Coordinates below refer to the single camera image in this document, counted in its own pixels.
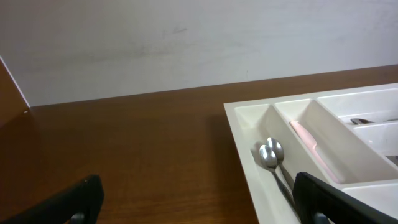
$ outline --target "white wall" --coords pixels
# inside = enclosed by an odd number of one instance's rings
[[[3,0],[32,105],[398,63],[398,0]]]

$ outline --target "metal spoon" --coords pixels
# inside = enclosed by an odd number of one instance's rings
[[[278,175],[276,174],[275,170],[276,167],[278,166],[278,160],[276,158],[275,153],[272,151],[272,149],[267,146],[267,145],[262,145],[260,147],[260,158],[261,158],[261,163],[264,167],[266,167],[269,172],[272,173],[272,175],[274,176],[278,187],[280,189],[280,191],[282,192],[282,194],[285,196],[285,198],[287,199],[288,203],[290,204],[290,206],[295,210],[295,212],[297,213],[297,209],[294,203],[294,199],[293,196],[290,194],[289,190],[287,189],[287,187],[284,185],[284,183],[279,179]]]
[[[390,120],[387,120],[385,122],[388,122],[388,121],[398,121],[398,119],[390,119]],[[369,120],[361,119],[361,118],[353,118],[353,119],[351,119],[351,122],[354,123],[354,124],[371,124],[371,123],[374,123],[373,121],[369,121]]]
[[[289,185],[290,189],[293,190],[294,180],[293,180],[292,176],[287,172],[287,170],[285,169],[285,167],[283,165],[283,161],[285,159],[284,149],[282,148],[282,146],[279,144],[279,142],[276,139],[271,138],[271,137],[267,138],[266,145],[269,146],[272,149],[272,152],[275,153],[276,158],[278,160],[278,165],[280,167],[280,171],[282,171],[282,174],[285,177],[287,185]]]

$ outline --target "wooden table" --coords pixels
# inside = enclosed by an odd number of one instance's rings
[[[223,103],[398,82],[398,65],[33,107],[0,129],[0,220],[88,174],[98,223],[256,223]]]

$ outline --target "tray compartment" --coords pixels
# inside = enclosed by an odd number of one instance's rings
[[[320,97],[318,101],[345,124],[355,125],[351,118],[375,123],[398,119],[398,89],[367,91]]]
[[[354,131],[376,152],[398,156],[398,122],[359,125]]]
[[[398,171],[387,159],[362,142],[317,101],[287,101],[275,106],[286,121],[298,121],[312,134],[317,141],[317,152],[340,184],[398,179]]]

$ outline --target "spoon bowl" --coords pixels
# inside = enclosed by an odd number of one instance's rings
[[[279,142],[276,139],[269,137],[267,138],[266,146],[269,146],[272,152],[275,153],[278,165],[282,164],[285,159],[285,152]]]
[[[275,172],[276,167],[278,166],[278,160],[276,155],[272,149],[267,145],[262,145],[260,147],[260,158],[261,163],[265,168],[273,169]]]

